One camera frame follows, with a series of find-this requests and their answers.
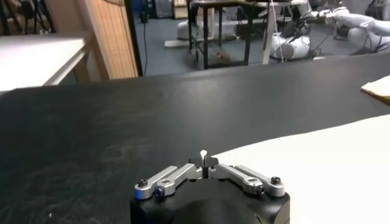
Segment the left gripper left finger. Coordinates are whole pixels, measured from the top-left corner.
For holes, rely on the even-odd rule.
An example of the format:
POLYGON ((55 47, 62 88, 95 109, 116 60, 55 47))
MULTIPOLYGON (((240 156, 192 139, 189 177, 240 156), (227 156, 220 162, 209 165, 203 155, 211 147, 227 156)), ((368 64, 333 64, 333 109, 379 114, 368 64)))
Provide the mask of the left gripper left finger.
POLYGON ((134 186, 136 200, 161 199, 174 195, 185 181, 197 180, 204 175, 204 159, 190 158, 183 166, 168 166, 147 179, 141 179, 134 186))

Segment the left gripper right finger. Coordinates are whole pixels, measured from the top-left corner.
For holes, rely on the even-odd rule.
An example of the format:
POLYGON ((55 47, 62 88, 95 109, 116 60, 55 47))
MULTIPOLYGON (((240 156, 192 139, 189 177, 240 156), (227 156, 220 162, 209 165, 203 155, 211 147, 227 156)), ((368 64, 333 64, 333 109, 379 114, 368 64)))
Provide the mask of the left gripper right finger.
POLYGON ((207 157, 205 165, 209 178, 230 180, 247 194, 257 195, 265 192, 271 197, 285 196, 285 185, 280 177, 267 177, 244 165, 226 165, 215 157, 207 157))

